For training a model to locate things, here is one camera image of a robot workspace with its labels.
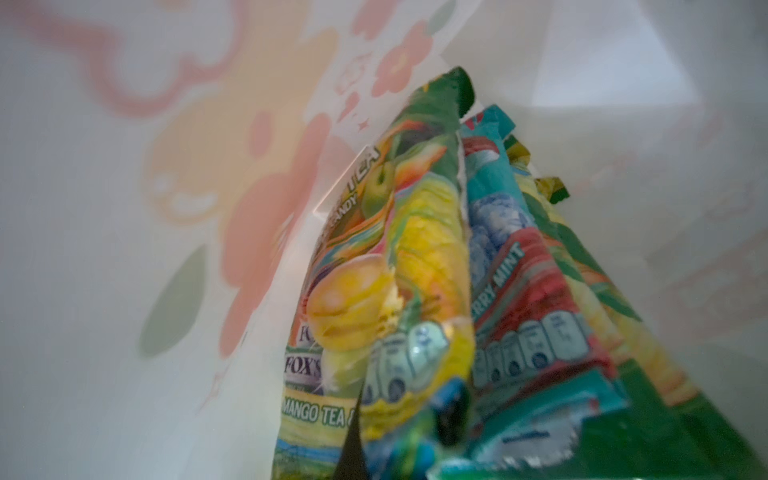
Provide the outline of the green mango tea candy bag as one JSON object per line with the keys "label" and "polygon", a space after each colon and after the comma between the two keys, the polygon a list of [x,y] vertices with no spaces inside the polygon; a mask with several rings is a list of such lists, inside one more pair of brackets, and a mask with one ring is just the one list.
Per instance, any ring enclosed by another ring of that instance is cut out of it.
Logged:
{"label": "green mango tea candy bag", "polygon": [[453,68],[354,161],[315,245],[285,350],[271,475],[332,479],[352,417],[369,479],[423,479],[466,438],[475,347]]}

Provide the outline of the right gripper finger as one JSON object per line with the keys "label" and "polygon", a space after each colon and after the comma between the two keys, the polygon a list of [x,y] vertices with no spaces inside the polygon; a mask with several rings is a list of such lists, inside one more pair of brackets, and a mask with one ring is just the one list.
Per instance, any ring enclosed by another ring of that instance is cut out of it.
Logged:
{"label": "right gripper finger", "polygon": [[368,480],[369,475],[360,437],[359,415],[355,413],[341,449],[333,480]]}

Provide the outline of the teal red mint candy bag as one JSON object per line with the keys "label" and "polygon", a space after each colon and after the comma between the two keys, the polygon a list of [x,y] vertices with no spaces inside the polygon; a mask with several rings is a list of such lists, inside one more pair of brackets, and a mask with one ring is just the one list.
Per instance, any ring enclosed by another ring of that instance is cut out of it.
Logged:
{"label": "teal red mint candy bag", "polygon": [[527,206],[496,106],[460,130],[476,350],[467,449],[434,479],[619,479],[628,398]]}

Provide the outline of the white floral paper bag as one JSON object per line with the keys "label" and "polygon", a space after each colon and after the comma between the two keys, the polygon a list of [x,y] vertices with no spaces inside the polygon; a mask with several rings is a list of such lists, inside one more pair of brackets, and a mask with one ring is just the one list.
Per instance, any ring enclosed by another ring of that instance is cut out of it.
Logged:
{"label": "white floral paper bag", "polygon": [[454,66],[765,456],[765,2],[5,1],[2,477],[268,478],[321,205]]}

